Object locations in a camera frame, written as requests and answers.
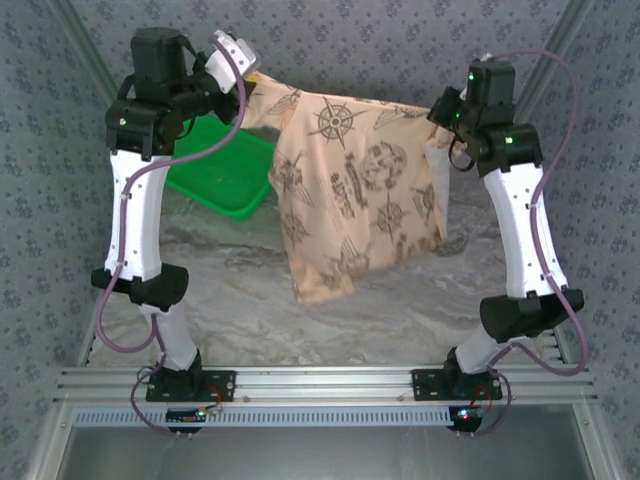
gray floor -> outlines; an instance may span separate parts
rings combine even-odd
[[[479,325],[483,297],[504,293],[505,265],[490,198],[477,174],[452,170],[449,242],[437,253],[372,272],[357,292],[302,307],[294,299],[272,196],[236,223],[166,190],[163,260],[185,266],[192,336],[205,364],[415,364],[441,362]],[[112,297],[106,330],[136,344],[148,325],[126,297]],[[92,366],[143,365],[155,346],[121,355],[96,341]],[[520,361],[512,354],[507,361]]]
[[[176,441],[144,428],[77,429],[59,480],[593,478],[564,407],[515,407],[499,434],[476,439],[456,438],[444,427],[208,432]]]

metal frame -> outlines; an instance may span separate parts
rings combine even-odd
[[[93,330],[89,329],[84,349],[78,359],[80,365],[86,365],[93,337]],[[555,335],[552,332],[543,334],[540,346],[545,352],[544,357],[556,367],[569,369],[574,365],[563,360],[571,360],[571,357],[562,329],[557,329]],[[357,411],[382,415],[392,412],[399,415],[396,419],[404,418],[405,422],[412,425],[447,425],[448,417],[437,418],[441,415],[442,408],[465,405],[466,402],[416,402],[412,393],[411,371],[417,368],[439,368],[439,365],[211,367],[212,370],[227,369],[237,372],[235,400],[231,404],[225,404],[225,412],[232,414],[227,417],[226,423],[222,422],[225,426],[256,426],[256,415],[251,414],[269,411]],[[65,451],[70,444],[74,426],[83,423],[80,421],[83,418],[84,426],[96,426],[95,422],[87,423],[87,414],[118,412],[120,415],[130,415],[132,410],[129,395],[137,370],[135,367],[82,366],[63,369],[58,386],[53,392],[52,408],[27,478],[57,478],[63,467]],[[513,405],[516,408],[521,405],[573,405],[582,443],[595,479],[624,480],[622,464],[606,427],[593,376],[589,371],[563,378],[530,363],[506,364],[500,370],[511,383]],[[162,418],[163,412],[168,408],[167,404],[147,403],[143,398],[144,391],[143,388],[139,389],[138,405],[152,417],[155,414],[156,418]],[[504,405],[505,401],[503,399],[495,403]],[[172,408],[195,406],[202,405],[171,404]],[[127,422],[122,417],[120,419],[120,423]],[[248,424],[247,419],[252,419],[253,424]],[[274,426],[266,423],[262,426]],[[102,424],[98,422],[98,425],[120,426],[114,421],[103,421]],[[129,421],[128,425],[135,426],[136,423]],[[204,426],[215,427],[216,422],[208,422]]]
[[[562,357],[567,361],[574,361],[563,325],[555,329],[555,334]],[[600,402],[577,402],[573,405],[573,411],[595,478],[625,480],[627,476],[613,444]]]

robotic manipulator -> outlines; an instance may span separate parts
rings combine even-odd
[[[258,68],[259,58],[248,42],[221,31],[215,36],[242,77]],[[185,51],[194,57],[189,73]],[[201,390],[203,372],[180,304],[189,275],[185,268],[160,259],[160,211],[169,166],[148,171],[131,187],[123,262],[118,261],[123,240],[121,198],[125,183],[136,172],[172,159],[176,140],[185,127],[184,135],[189,134],[198,116],[213,113],[226,125],[232,123],[238,114],[239,93],[223,54],[219,50],[210,56],[196,53],[177,30],[140,29],[131,40],[131,53],[135,73],[124,80],[105,116],[114,182],[113,224],[104,268],[92,272],[91,284],[108,288],[121,268],[113,291],[127,294],[149,322],[155,316],[164,343],[164,366],[151,384],[155,382],[156,392],[165,401],[192,400]],[[243,82],[248,97],[255,84]],[[133,96],[129,96],[131,87]]]
[[[247,42],[220,31],[215,35],[243,77],[258,67],[258,56]],[[185,50],[195,58],[189,74]],[[185,134],[189,133],[196,117],[213,113],[230,124],[238,113],[238,89],[219,51],[209,57],[196,53],[179,31],[141,29],[131,41],[131,51],[135,73],[125,79],[106,114],[106,143],[114,181],[113,226],[104,268],[92,272],[91,283],[107,288],[121,267],[114,291],[127,294],[150,322],[152,315],[156,318],[166,355],[163,368],[150,379],[147,400],[196,400],[203,382],[213,382],[204,377],[215,374],[203,371],[180,304],[188,272],[160,259],[160,210],[169,167],[140,176],[131,188],[124,262],[119,263],[121,198],[124,184],[136,172],[171,160],[176,140],[185,125]],[[567,318],[543,275],[532,241],[528,202],[542,178],[542,153],[533,126],[513,123],[514,80],[514,69],[507,62],[475,61],[470,66],[466,97],[448,87],[429,113],[432,122],[454,132],[467,145],[468,155],[477,164],[497,212],[507,264],[506,295],[482,300],[482,325],[451,350],[438,375],[438,389],[447,398],[471,398],[479,384],[490,386],[493,379],[487,372],[491,360],[505,345],[535,337]],[[255,85],[244,84],[248,96]],[[131,87],[133,98],[128,97]],[[579,310],[584,304],[582,292],[567,286],[542,199],[536,207],[551,274],[572,307]]]
[[[447,87],[428,114],[429,120],[453,132],[455,141],[466,144],[470,166],[477,165],[493,201],[506,257],[506,295],[482,300],[482,325],[451,350],[444,365],[446,383],[461,396],[473,391],[477,379],[486,376],[491,360],[509,343],[526,343],[568,317],[534,247],[529,202],[543,176],[542,151],[532,125],[513,123],[514,84],[515,70],[509,62],[476,60],[469,68],[466,92]],[[549,273],[578,311],[584,297],[581,290],[568,288],[542,196],[535,208]]]

green basket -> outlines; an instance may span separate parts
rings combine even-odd
[[[174,156],[200,152],[229,130],[214,117],[198,117],[191,133],[176,142]],[[271,191],[268,174],[274,150],[274,145],[239,131],[216,153],[171,167],[167,185],[222,215],[247,220]]]

patterned wallpaper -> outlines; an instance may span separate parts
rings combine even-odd
[[[118,83],[149,25],[208,49],[217,29],[253,42],[263,71],[318,93],[431,106],[474,56],[542,46],[566,0],[75,0]],[[535,59],[518,60],[519,85]]]
[[[117,81],[135,28],[169,25],[206,48],[217,28],[254,42],[263,70],[303,88],[429,106],[485,51],[543,45],[564,0],[76,0]],[[547,189],[558,249],[585,290],[593,368],[621,446],[640,478],[637,219],[640,24],[629,0],[605,0],[569,53],[580,74],[581,125]],[[55,368],[76,359],[94,292],[81,272],[102,262],[110,228],[104,105],[46,7],[0,7],[0,478],[20,478]],[[516,63],[520,85],[533,59]],[[557,76],[533,121],[545,146],[566,122]],[[26,419],[21,424],[14,418]]]
[[[625,470],[640,479],[640,4],[596,2],[566,57],[582,107],[573,141],[546,190],[559,255],[585,292],[591,368]],[[531,118],[547,153],[570,108],[556,72]],[[572,329],[567,329],[575,341]]]
[[[46,2],[0,13],[0,479],[22,478],[91,315],[111,221],[104,105]]]

